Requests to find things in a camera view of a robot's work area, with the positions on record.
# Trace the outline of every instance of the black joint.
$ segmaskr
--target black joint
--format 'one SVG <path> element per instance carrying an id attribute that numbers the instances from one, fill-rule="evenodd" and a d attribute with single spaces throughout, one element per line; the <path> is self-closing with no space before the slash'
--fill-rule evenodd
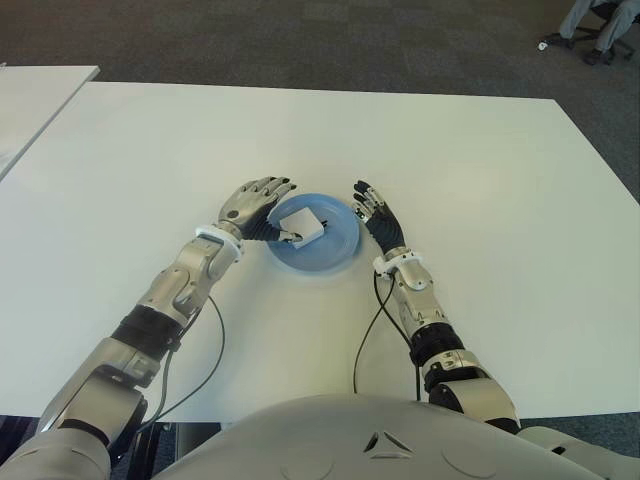
<path id="1" fill-rule="evenodd" d="M 73 418 L 69 418 L 62 422 L 60 428 L 73 428 L 75 430 L 82 430 L 83 432 L 89 433 L 96 437 L 98 440 L 102 442 L 102 444 L 106 447 L 109 445 L 109 438 L 104 434 L 102 430 L 94 427 L 93 425 L 89 425 L 82 420 L 75 420 Z"/>
<path id="2" fill-rule="evenodd" d="M 513 435 L 517 435 L 520 431 L 518 423 L 512 418 L 494 418 L 492 420 L 487 420 L 485 423 L 499 428 L 500 430 L 504 430 L 505 432 L 512 433 Z"/>
<path id="3" fill-rule="evenodd" d="M 111 468 L 115 467 L 120 459 L 124 457 L 127 450 L 129 450 L 129 446 L 133 441 L 133 438 L 140 428 L 142 424 L 142 419 L 144 418 L 144 414 L 147 411 L 147 401 L 144 398 L 141 398 L 138 402 L 138 406 L 136 407 L 133 415 L 125 425 L 122 433 L 118 436 L 118 438 L 111 444 L 109 448 L 109 457 L 111 458 Z"/>
<path id="4" fill-rule="evenodd" d="M 173 318 L 153 308 L 136 305 L 120 322 L 111 338 L 160 361 L 169 350 L 176 351 L 179 348 L 181 332 L 182 325 Z"/>
<path id="5" fill-rule="evenodd" d="M 424 389 L 431 394 L 431 390 L 442 382 L 458 380 L 473 380 L 486 378 L 487 375 L 477 367 L 462 367 L 444 370 L 440 363 L 434 363 L 424 377 Z"/>
<path id="6" fill-rule="evenodd" d="M 438 385 L 429 392 L 429 403 L 453 410 L 454 412 L 464 413 L 458 398 L 451 389 L 445 385 Z"/>
<path id="7" fill-rule="evenodd" d="M 422 367 L 434 355 L 448 350 L 460 350 L 464 345 L 448 323 L 431 323 L 411 337 L 411 361 Z"/>

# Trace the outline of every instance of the black cable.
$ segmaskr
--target black cable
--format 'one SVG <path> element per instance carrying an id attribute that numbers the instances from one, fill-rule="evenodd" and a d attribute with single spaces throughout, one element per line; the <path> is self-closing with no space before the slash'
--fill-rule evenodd
<path id="1" fill-rule="evenodd" d="M 422 382 L 420 382 L 420 368 L 417 365 L 415 366 L 416 370 L 416 400 L 419 402 L 422 401 Z"/>
<path id="2" fill-rule="evenodd" d="M 218 308 L 218 305 L 216 304 L 216 302 L 213 301 L 213 298 L 211 298 L 211 296 L 209 296 L 208 298 L 209 298 L 209 301 L 211 302 L 211 304 L 213 305 L 213 307 L 216 309 L 216 312 L 218 313 L 218 318 L 220 319 L 220 326 L 222 327 L 222 346 L 220 347 L 220 353 L 218 354 L 218 359 L 216 360 L 216 363 L 215 363 L 213 369 L 211 370 L 211 372 L 209 372 L 209 374 L 204 379 L 204 381 L 200 385 L 198 385 L 195 389 L 193 389 L 191 391 L 191 393 L 189 393 L 187 396 L 182 398 L 182 400 L 180 400 L 179 402 L 175 403 L 173 406 L 169 407 L 164 412 L 162 412 L 162 409 L 164 408 L 165 401 L 167 399 L 167 388 L 168 388 L 168 380 L 169 380 L 169 366 L 171 365 L 171 359 L 173 358 L 173 351 L 170 351 L 168 353 L 168 355 L 167 355 L 167 360 L 164 363 L 164 370 L 162 372 L 162 393 L 161 393 L 161 396 L 160 396 L 160 403 L 158 404 L 158 408 L 156 409 L 155 413 L 151 416 L 151 418 L 148 421 L 146 421 L 137 430 L 136 433 L 140 433 L 143 430 L 146 430 L 151 425 L 153 425 L 154 422 L 157 422 L 162 417 L 167 415 L 169 412 L 173 411 L 174 409 L 176 409 L 180 405 L 182 405 L 184 402 L 186 402 L 190 397 L 195 395 L 198 392 L 198 390 L 200 390 L 202 387 L 204 387 L 204 385 L 209 381 L 209 379 L 211 379 L 213 374 L 218 369 L 218 365 L 220 365 L 220 361 L 222 360 L 222 354 L 224 353 L 224 347 L 225 347 L 225 344 L 226 344 L 226 331 L 225 331 L 225 328 L 224 328 L 224 321 L 222 320 L 222 314 L 220 313 L 220 309 Z M 191 321 L 184 328 L 184 330 L 182 332 L 180 332 L 180 335 L 179 335 L 180 338 L 183 338 L 186 335 L 186 333 L 189 331 L 189 329 L 193 326 L 193 324 L 198 319 L 198 316 L 200 315 L 201 311 L 202 310 L 200 310 L 198 313 L 196 313 L 193 316 L 193 318 L 191 319 Z"/>
<path id="3" fill-rule="evenodd" d="M 396 330 L 398 331 L 398 333 L 400 334 L 400 336 L 404 340 L 404 343 L 406 343 L 407 346 L 409 347 L 409 350 L 411 350 L 411 342 L 409 341 L 409 339 L 407 338 L 405 333 L 402 331 L 402 328 L 400 328 L 400 325 L 398 325 L 398 323 L 393 319 L 393 317 L 389 313 L 389 310 L 387 310 L 387 307 L 385 306 L 386 302 L 383 303 L 382 302 L 382 298 L 380 298 L 380 292 L 378 291 L 378 282 L 376 282 L 376 277 L 375 276 L 374 276 L 374 279 L 373 279 L 373 290 L 376 292 L 376 298 L 378 299 L 378 305 L 380 305 L 380 308 L 387 315 L 387 318 L 389 319 L 389 321 L 396 328 Z"/>
<path id="4" fill-rule="evenodd" d="M 376 288 L 376 291 L 377 291 L 376 279 L 377 279 L 376 273 L 373 272 L 373 285 L 374 285 L 374 288 Z M 392 280 L 391 280 L 391 288 L 389 289 L 389 293 L 387 294 L 387 297 L 384 299 L 384 302 L 381 301 L 380 308 L 378 309 L 378 311 L 374 315 L 373 319 L 371 320 L 371 323 L 369 323 L 369 327 L 367 327 L 367 331 L 365 332 L 364 337 L 362 337 L 362 342 L 360 342 L 360 347 L 358 348 L 358 353 L 356 354 L 356 361 L 353 364 L 353 378 L 352 378 L 353 393 L 358 393 L 358 386 L 356 384 L 356 374 L 357 374 L 357 371 L 358 371 L 358 361 L 360 360 L 360 354 L 362 353 L 362 349 L 364 348 L 364 344 L 367 341 L 367 337 L 369 337 L 369 332 L 371 332 L 371 329 L 373 328 L 373 325 L 376 323 L 376 320 L 380 316 L 380 313 L 382 313 L 383 306 L 387 303 L 387 301 L 391 297 L 391 293 L 393 292 L 393 287 L 394 286 L 395 286 L 395 278 L 392 278 Z"/>
<path id="5" fill-rule="evenodd" d="M 168 385 L 168 380 L 169 380 L 169 366 L 171 365 L 171 359 L 172 358 L 173 358 L 173 351 L 169 351 L 169 353 L 167 354 L 167 360 L 164 362 L 164 369 L 162 371 L 162 394 L 160 395 L 160 403 L 158 404 L 158 408 L 156 408 L 156 411 L 151 416 L 151 418 L 148 421 L 146 421 L 145 423 L 143 423 L 140 426 L 140 428 L 138 428 L 138 430 L 136 431 L 136 434 L 146 430 L 151 425 L 153 425 L 154 422 L 156 420 L 158 420 L 158 418 L 160 418 L 160 412 L 162 412 L 162 409 L 164 408 L 164 402 L 167 399 L 167 385 Z"/>
<path id="6" fill-rule="evenodd" d="M 389 313 L 389 310 L 387 310 L 387 307 L 385 306 L 386 301 L 383 302 L 382 298 L 380 298 L 380 292 L 378 291 L 378 282 L 376 282 L 375 277 L 374 277 L 374 280 L 373 280 L 373 289 L 376 292 L 376 298 L 378 299 L 378 304 L 380 305 L 380 308 L 384 311 L 384 313 L 387 316 L 387 318 L 389 319 L 389 321 L 393 324 L 393 326 L 396 328 L 398 333 L 402 336 L 402 339 L 404 340 L 404 342 L 409 347 L 409 350 L 411 350 L 411 342 L 409 341 L 409 338 L 402 331 L 402 329 L 398 325 L 398 322 L 396 322 L 396 320 L 391 316 L 391 314 Z M 417 365 L 414 365 L 414 368 L 415 368 L 415 376 L 416 376 L 416 400 L 418 400 L 420 402 L 420 401 L 422 401 L 422 385 L 420 384 L 421 383 L 420 382 L 420 367 L 418 367 Z"/>
<path id="7" fill-rule="evenodd" d="M 172 405 L 171 407 L 169 407 L 167 410 L 165 410 L 164 412 L 162 412 L 160 415 L 158 415 L 158 417 L 156 418 L 156 420 L 161 419 L 162 417 L 164 417 L 165 415 L 167 415 L 169 412 L 172 412 L 173 410 L 175 410 L 176 408 L 178 408 L 180 405 L 182 405 L 184 402 L 186 402 L 187 400 L 189 400 L 189 398 L 191 398 L 193 395 L 195 395 L 196 393 L 198 393 L 198 391 L 204 387 L 206 385 L 206 383 L 211 379 L 211 377 L 213 377 L 213 374 L 216 373 L 216 370 L 218 370 L 218 366 L 220 366 L 220 362 L 222 361 L 222 354 L 224 353 L 224 347 L 226 345 L 227 342 L 227 333 L 226 330 L 224 328 L 224 320 L 222 319 L 222 313 L 220 313 L 220 309 L 218 308 L 218 305 L 216 304 L 216 302 L 213 300 L 213 298 L 211 298 L 211 296 L 208 297 L 209 301 L 211 302 L 211 304 L 213 305 L 213 307 L 216 309 L 216 312 L 218 313 L 218 319 L 220 319 L 220 327 L 222 328 L 222 346 L 220 347 L 220 353 L 218 354 L 218 359 L 216 360 L 215 365 L 213 366 L 213 368 L 211 369 L 211 371 L 209 372 L 209 374 L 205 377 L 205 379 L 202 381 L 202 383 L 200 383 L 200 385 L 198 385 L 196 388 L 194 388 L 191 393 L 189 393 L 188 395 L 186 395 L 185 397 L 182 398 L 182 400 L 176 402 L 174 405 Z M 189 327 L 192 325 L 193 323 L 190 323 L 187 328 L 185 329 L 185 332 L 189 329 Z"/>

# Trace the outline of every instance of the silver metal arm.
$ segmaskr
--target silver metal arm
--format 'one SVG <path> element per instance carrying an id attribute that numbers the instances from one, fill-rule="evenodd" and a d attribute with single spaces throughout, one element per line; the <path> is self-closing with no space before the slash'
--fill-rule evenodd
<path id="1" fill-rule="evenodd" d="M 144 417 L 147 402 L 138 388 L 149 386 L 167 352 L 177 351 L 211 287 L 242 256 L 243 239 L 301 238 L 267 222 L 273 206 L 294 188 L 284 177 L 249 182 L 225 203 L 219 227 L 199 227 L 49 403 L 40 434 L 0 468 L 0 479 L 108 478 L 109 458 L 126 452 Z"/>
<path id="2" fill-rule="evenodd" d="M 434 282 L 419 257 L 406 247 L 391 250 L 387 261 L 404 256 L 393 275 L 400 319 L 421 367 L 429 402 L 516 432 L 513 402 L 455 334 L 434 293 Z"/>
<path id="3" fill-rule="evenodd" d="M 354 189 L 354 212 L 384 254 L 374 267 L 383 277 L 395 279 L 393 296 L 411 344 L 411 360 L 422 370 L 429 403 L 517 432 L 520 423 L 511 399 L 464 348 L 435 297 L 422 257 L 406 246 L 402 228 L 382 195 L 362 180 Z"/>

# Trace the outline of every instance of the gray pants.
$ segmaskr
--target gray pants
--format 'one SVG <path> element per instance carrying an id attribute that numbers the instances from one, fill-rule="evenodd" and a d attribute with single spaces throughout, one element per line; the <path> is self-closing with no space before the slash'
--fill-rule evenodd
<path id="1" fill-rule="evenodd" d="M 603 3 L 618 3 L 618 8 L 611 18 L 611 22 L 598 37 L 596 48 L 605 52 L 611 48 L 613 42 L 620 38 L 633 23 L 636 15 L 640 14 L 640 0 L 576 0 L 573 8 L 560 25 L 560 35 L 563 38 L 571 38 L 576 27 L 589 8 L 597 7 Z"/>

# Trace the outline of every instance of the blue plate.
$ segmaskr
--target blue plate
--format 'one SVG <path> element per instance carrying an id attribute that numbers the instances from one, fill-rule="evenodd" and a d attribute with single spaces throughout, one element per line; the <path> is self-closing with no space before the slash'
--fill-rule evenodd
<path id="1" fill-rule="evenodd" d="M 300 249 L 284 242 L 269 242 L 273 254 L 286 265 L 305 272 L 322 272 L 351 258 L 360 240 L 355 214 L 340 200 L 320 193 L 307 193 L 285 200 L 269 215 L 272 225 L 298 210 L 309 207 L 318 220 L 327 221 L 324 235 Z"/>

